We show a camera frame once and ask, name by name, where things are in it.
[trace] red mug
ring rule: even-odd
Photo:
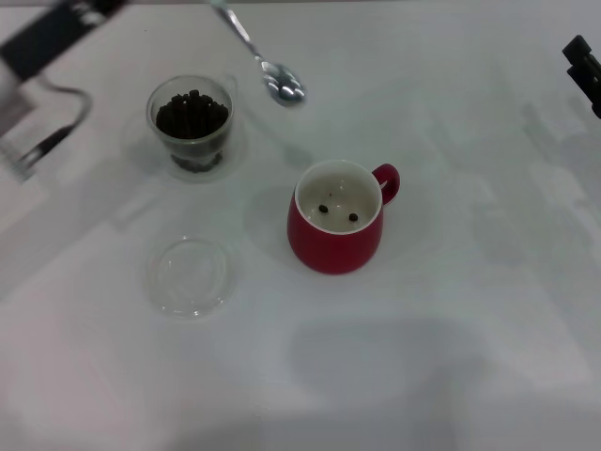
[[[309,268],[327,274],[359,269],[382,237],[383,206],[400,187],[398,171],[383,164],[373,173],[332,160],[311,166],[294,188],[288,241]]]

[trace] spoon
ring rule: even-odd
[[[267,61],[251,42],[251,37],[239,22],[234,11],[223,0],[211,0],[213,10],[246,44],[248,50],[263,71],[263,82],[271,97],[283,106],[300,105],[304,102],[306,89],[289,68]]]

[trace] mug handle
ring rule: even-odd
[[[401,187],[401,176],[399,176],[398,171],[393,165],[387,163],[377,167],[372,174],[374,174],[374,177],[380,184],[382,203],[386,205],[398,193],[398,189]]]

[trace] spoon handle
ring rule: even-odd
[[[234,33],[246,44],[248,50],[254,55],[258,61],[263,61],[263,55],[256,50],[256,47],[251,42],[251,37],[236,17],[236,14],[223,0],[211,0],[213,10],[217,15],[234,31]]]

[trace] spoon bowl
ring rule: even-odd
[[[254,55],[254,59],[258,61],[263,71],[263,82],[271,97],[283,106],[302,104],[305,100],[306,89],[299,77],[282,64],[270,63],[258,52],[238,17],[224,1],[212,0],[211,5],[217,15],[244,42],[248,50]]]
[[[289,68],[281,64],[261,63],[263,81],[271,97],[283,106],[304,102],[305,88]]]

